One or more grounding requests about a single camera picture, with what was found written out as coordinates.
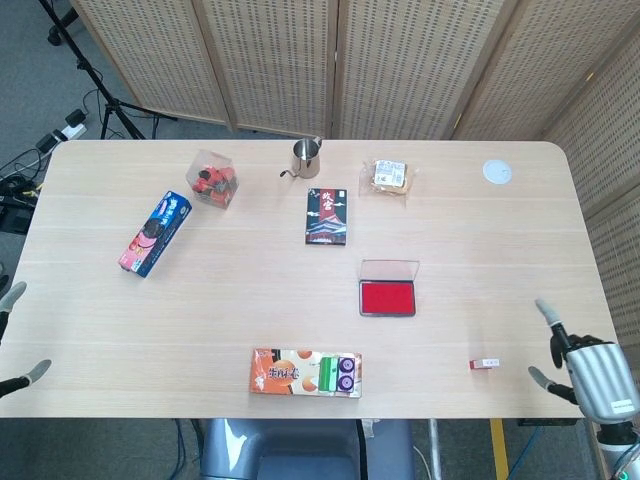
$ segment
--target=red ink pad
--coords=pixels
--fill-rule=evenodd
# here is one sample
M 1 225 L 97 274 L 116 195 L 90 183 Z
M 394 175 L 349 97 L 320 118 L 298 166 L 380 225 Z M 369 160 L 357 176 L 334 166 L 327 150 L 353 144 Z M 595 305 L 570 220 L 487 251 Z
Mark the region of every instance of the red ink pad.
M 412 281 L 360 282 L 360 314 L 372 316 L 410 317 L 416 314 Z

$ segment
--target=book cover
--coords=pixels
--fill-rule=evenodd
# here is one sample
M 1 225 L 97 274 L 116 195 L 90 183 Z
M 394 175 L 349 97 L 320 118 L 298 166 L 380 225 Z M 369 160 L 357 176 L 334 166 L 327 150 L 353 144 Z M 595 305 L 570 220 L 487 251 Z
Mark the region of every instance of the book cover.
M 307 244 L 347 243 L 347 191 L 310 188 L 307 197 Z

